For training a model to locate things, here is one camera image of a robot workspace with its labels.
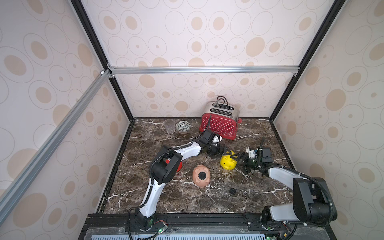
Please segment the aluminium frame rail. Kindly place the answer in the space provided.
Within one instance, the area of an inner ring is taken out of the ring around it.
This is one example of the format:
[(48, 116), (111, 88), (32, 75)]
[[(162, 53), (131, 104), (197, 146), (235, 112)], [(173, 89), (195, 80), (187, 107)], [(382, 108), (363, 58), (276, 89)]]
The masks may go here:
[(299, 66), (111, 67), (113, 74), (297, 73)]
[(110, 70), (104, 70), (90, 85), (83, 96), (77, 101), (59, 126), (52, 132), (50, 137), (36, 152), (31, 161), (21, 171), (17, 179), (13, 181), (5, 195), (1, 198), (1, 224), (8, 218), (26, 190), (30, 187), (42, 168), (51, 158), (64, 137), (71, 130), (85, 108), (94, 98), (100, 87), (111, 75)]

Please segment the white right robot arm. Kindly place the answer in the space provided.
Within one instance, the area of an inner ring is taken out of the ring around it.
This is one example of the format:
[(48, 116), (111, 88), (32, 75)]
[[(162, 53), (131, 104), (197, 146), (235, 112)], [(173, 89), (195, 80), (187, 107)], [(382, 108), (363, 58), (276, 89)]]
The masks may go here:
[(286, 221), (324, 227), (337, 219), (336, 205), (323, 178), (313, 178), (274, 163), (270, 148), (247, 148), (245, 152), (231, 155), (231, 158), (239, 163), (243, 173), (257, 170), (293, 191), (292, 203), (264, 207), (261, 217), (263, 224)]

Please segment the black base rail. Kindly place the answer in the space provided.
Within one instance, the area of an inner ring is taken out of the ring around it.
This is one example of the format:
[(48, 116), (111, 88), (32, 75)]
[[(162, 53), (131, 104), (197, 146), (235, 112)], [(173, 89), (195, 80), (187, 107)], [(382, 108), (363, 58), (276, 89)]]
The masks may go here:
[(291, 231), (297, 225), (295, 235), (303, 233), (305, 230), (320, 229), (327, 232), (325, 240), (335, 240), (336, 236), (332, 228), (327, 225), (318, 227), (308, 224), (306, 227), (298, 221), (275, 221), (262, 213), (226, 213), (226, 214), (154, 214), (145, 219), (131, 214), (90, 214), (81, 230), (79, 239), (84, 240), (91, 230), (123, 229), (133, 233), (143, 233), (145, 231), (154, 233), (160, 226), (167, 225), (169, 228), (176, 227), (242, 227), (248, 231), (259, 231), (262, 233), (271, 232), (272, 234), (283, 234)]

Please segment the red piggy bank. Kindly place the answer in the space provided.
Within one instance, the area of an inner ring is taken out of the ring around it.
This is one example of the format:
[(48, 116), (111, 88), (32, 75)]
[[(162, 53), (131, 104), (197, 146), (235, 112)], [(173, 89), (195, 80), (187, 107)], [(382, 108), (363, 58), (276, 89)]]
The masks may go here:
[(182, 169), (182, 166), (183, 166), (183, 162), (180, 162), (178, 168), (177, 168), (177, 173)]

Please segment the pink piggy bank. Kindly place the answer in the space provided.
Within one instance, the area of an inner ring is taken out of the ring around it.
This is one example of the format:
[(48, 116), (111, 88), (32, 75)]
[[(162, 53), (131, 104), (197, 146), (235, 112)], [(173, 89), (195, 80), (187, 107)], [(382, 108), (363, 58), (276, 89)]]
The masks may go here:
[(210, 181), (210, 170), (204, 165), (197, 165), (193, 170), (193, 183), (200, 188), (204, 188), (210, 184)]

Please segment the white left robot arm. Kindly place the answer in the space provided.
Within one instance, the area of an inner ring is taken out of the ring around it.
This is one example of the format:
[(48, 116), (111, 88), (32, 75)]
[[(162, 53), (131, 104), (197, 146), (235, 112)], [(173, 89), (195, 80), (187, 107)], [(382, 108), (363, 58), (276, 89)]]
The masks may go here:
[(191, 157), (206, 153), (210, 158), (221, 157), (226, 151), (223, 138), (212, 130), (204, 130), (186, 144), (169, 147), (164, 145), (149, 167), (149, 185), (142, 203), (129, 209), (134, 212), (140, 229), (149, 230), (154, 222), (157, 204), (164, 187), (176, 175), (180, 164)]

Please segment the aluminium frame rail back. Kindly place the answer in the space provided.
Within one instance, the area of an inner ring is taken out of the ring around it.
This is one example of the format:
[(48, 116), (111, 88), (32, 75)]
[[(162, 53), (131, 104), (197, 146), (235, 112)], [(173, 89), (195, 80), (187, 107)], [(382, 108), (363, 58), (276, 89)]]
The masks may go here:
[(297, 73), (299, 66), (111, 67), (113, 74)]

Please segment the black round plug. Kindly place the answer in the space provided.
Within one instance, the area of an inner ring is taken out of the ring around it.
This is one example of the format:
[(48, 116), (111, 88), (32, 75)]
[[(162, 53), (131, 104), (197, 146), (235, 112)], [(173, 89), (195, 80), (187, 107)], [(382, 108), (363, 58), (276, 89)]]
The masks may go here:
[(234, 189), (234, 188), (231, 188), (229, 190), (229, 192), (230, 192), (231, 195), (235, 195), (237, 193), (236, 189)]

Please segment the floral patterned bowl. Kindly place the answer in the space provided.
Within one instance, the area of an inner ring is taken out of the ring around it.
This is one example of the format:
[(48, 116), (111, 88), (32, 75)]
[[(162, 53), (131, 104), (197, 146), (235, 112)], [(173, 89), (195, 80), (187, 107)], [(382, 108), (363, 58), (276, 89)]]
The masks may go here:
[(186, 134), (191, 130), (191, 124), (188, 121), (178, 121), (175, 125), (176, 131), (180, 134)]

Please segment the yellow piggy bank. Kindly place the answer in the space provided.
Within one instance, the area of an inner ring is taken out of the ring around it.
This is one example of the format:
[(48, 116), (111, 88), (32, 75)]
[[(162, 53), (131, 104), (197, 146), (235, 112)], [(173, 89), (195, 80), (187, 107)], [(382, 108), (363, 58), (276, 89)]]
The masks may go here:
[(237, 165), (236, 159), (231, 158), (231, 156), (234, 154), (235, 153), (233, 151), (230, 151), (230, 152), (226, 152), (226, 154), (221, 157), (220, 164), (223, 167), (223, 169), (233, 170), (236, 167)]

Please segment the aluminium frame rail left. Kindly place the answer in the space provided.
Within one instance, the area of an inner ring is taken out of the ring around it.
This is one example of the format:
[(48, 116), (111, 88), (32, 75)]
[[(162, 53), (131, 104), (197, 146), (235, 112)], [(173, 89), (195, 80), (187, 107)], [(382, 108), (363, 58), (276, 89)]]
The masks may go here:
[(1, 198), (1, 224), (8, 218), (26, 190), (30, 187), (42, 168), (51, 158), (64, 137), (71, 130), (85, 108), (94, 98), (100, 87), (111, 75), (110, 70), (104, 70), (90, 85), (83, 96), (77, 101), (59, 126), (52, 132), (50, 137), (36, 152), (31, 161), (21, 171), (17, 179), (13, 181), (5, 195)]

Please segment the clear drinking glass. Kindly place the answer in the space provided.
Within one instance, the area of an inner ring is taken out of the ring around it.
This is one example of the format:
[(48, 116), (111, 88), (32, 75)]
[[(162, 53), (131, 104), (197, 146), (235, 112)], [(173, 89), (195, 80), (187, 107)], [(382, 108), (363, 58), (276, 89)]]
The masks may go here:
[(176, 122), (174, 119), (166, 119), (164, 121), (164, 127), (166, 130), (166, 133), (169, 135), (172, 135), (176, 131)]

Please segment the red polka dot toaster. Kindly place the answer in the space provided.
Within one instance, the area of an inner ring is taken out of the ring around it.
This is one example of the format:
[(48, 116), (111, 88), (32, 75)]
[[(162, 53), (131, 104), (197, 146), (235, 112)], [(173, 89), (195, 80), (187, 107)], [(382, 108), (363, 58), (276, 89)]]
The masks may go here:
[(241, 122), (240, 109), (230, 105), (224, 96), (217, 96), (215, 101), (207, 103), (199, 130), (209, 128), (224, 139), (235, 140)]

